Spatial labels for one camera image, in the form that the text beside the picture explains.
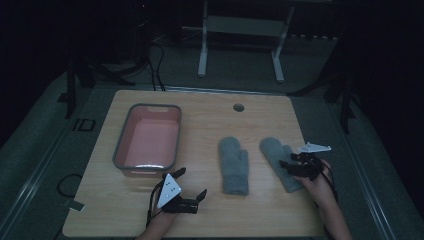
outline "white metal frame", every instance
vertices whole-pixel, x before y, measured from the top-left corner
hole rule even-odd
[[[294,13],[294,7],[290,7],[285,22],[273,20],[234,18],[208,15],[208,0],[203,1],[203,26],[202,26],[202,49],[200,50],[200,60],[198,76],[206,75],[206,65],[208,58],[208,32],[225,32],[237,34],[250,34],[261,36],[279,37],[277,47],[271,51],[272,63],[274,65],[275,78],[277,82],[284,81],[283,70],[281,68],[280,54],[284,41],[287,37],[290,21]]]

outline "wooden table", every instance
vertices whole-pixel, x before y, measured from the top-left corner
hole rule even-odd
[[[118,91],[105,119],[63,233],[69,237],[137,236],[144,230],[157,178],[129,178],[112,157],[129,108],[135,103],[176,104],[182,109],[175,169],[184,198],[207,196],[197,214],[180,214],[166,237],[322,236],[322,222],[305,190],[287,193],[259,149],[269,136],[297,149],[304,145],[291,101],[284,96]],[[236,112],[234,104],[245,110]],[[225,195],[218,142],[239,139],[249,152],[248,196]]]

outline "gray glove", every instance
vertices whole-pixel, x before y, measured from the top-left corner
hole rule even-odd
[[[282,145],[281,142],[273,137],[262,139],[259,148],[265,155],[275,174],[280,178],[284,188],[288,193],[295,192],[303,188],[303,185],[290,175],[286,169],[280,166],[280,160],[286,161],[290,164],[297,164],[296,161],[291,160],[290,153],[292,150],[288,145]]]
[[[221,171],[224,180],[225,194],[249,194],[249,163],[246,150],[241,150],[239,141],[234,137],[227,137],[219,143]]]

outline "pink tray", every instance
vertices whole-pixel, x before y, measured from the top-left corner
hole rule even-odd
[[[177,155],[181,109],[176,105],[131,107],[113,163],[129,177],[159,177],[172,170]]]

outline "black cable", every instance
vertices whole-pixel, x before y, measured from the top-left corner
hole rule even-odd
[[[67,180],[68,178],[70,178],[70,177],[78,177],[78,178],[82,179],[82,176],[81,176],[80,174],[76,174],[76,173],[68,174],[68,175],[66,175],[65,177],[63,177],[62,179],[60,179],[60,181],[56,184],[56,190],[57,190],[57,192],[58,192],[61,196],[63,196],[63,197],[67,197],[67,198],[74,198],[74,197],[75,197],[75,194],[66,194],[66,193],[64,193],[64,192],[62,191],[62,189],[61,189],[61,185],[63,184],[63,182],[64,182],[65,180]],[[62,225],[62,227],[60,227],[60,229],[59,229],[59,230],[57,231],[57,233],[54,235],[53,240],[56,240],[56,239],[59,237],[60,233],[63,231],[63,226],[64,226],[64,225]]]
[[[157,215],[159,215],[159,213],[161,213],[161,212],[163,212],[163,210],[161,209],[158,213],[156,213],[155,215],[153,215],[150,219],[149,219],[149,222],[150,222],[150,220],[152,220],[154,217],[156,217]]]
[[[152,216],[152,212],[154,209],[154,202],[153,202],[153,198],[155,196],[156,191],[161,188],[163,186],[165,180],[160,181],[158,184],[156,184],[156,186],[153,188],[152,193],[150,194],[150,201],[149,201],[149,210],[147,211],[147,222],[146,222],[146,227],[149,225],[150,220],[152,220],[152,218],[156,217],[158,214]]]
[[[321,171],[321,175],[324,177],[324,179],[325,179],[325,181],[328,183],[328,185],[330,186],[330,188],[331,188],[331,191],[333,192],[333,195],[334,195],[334,198],[336,199],[336,202],[339,202],[339,196],[338,196],[338,193],[337,193],[337,191],[336,191],[336,183],[335,183],[335,181],[334,181],[334,175],[333,175],[333,172],[331,171],[331,169],[326,165],[326,164],[324,164],[324,163],[322,163],[327,169],[328,169],[328,171],[330,172],[330,175],[331,175],[331,179],[332,179],[332,181],[330,181],[330,179],[328,179],[328,177],[327,176],[325,176],[325,174]]]
[[[152,86],[153,86],[153,91],[156,91],[156,85],[155,85],[155,75],[154,75],[154,70],[153,70],[153,65],[152,65],[152,61],[150,61],[150,59],[147,59],[147,62],[149,63],[150,69],[152,70]]]
[[[152,61],[150,60],[150,58],[147,59],[147,62],[149,63],[149,66],[150,66],[150,69],[151,69],[151,74],[152,74],[153,90],[156,91],[156,84],[155,84],[155,74],[156,74],[156,78],[158,80],[159,87],[163,92],[165,92],[166,88],[165,88],[165,85],[163,85],[162,80],[160,78],[160,74],[159,74],[160,65],[162,64],[162,60],[163,60],[163,57],[165,55],[165,51],[163,50],[163,48],[161,46],[159,46],[155,43],[152,43],[152,46],[155,46],[155,47],[157,47],[161,50],[161,56],[160,56],[160,59],[159,59],[159,62],[158,62],[156,69],[153,67],[153,64],[152,64]]]
[[[65,180],[67,180],[68,178],[70,178],[70,177],[78,177],[78,178],[80,178],[80,179],[82,179],[82,176],[81,175],[79,175],[79,174],[76,174],[76,173],[73,173],[73,174],[68,174],[68,175],[66,175],[65,177],[63,177],[58,183],[57,183],[57,185],[56,185],[56,190],[57,190],[57,192],[61,195],[61,196],[63,196],[63,197],[68,197],[68,198],[73,198],[73,197],[75,197],[75,194],[67,194],[67,193],[64,193],[63,191],[62,191],[62,189],[61,189],[61,185],[62,185],[62,183],[65,181]]]
[[[163,85],[162,80],[160,79],[160,75],[159,75],[159,68],[160,68],[160,65],[162,64],[162,60],[163,60],[163,57],[165,55],[165,51],[163,50],[163,48],[160,45],[158,45],[156,43],[152,43],[152,46],[157,47],[157,48],[159,48],[161,50],[161,56],[160,56],[160,59],[159,59],[159,62],[158,62],[158,66],[157,66],[155,72],[156,72],[156,76],[158,78],[158,82],[159,82],[160,88],[162,89],[162,91],[165,92],[166,91],[165,86]]]

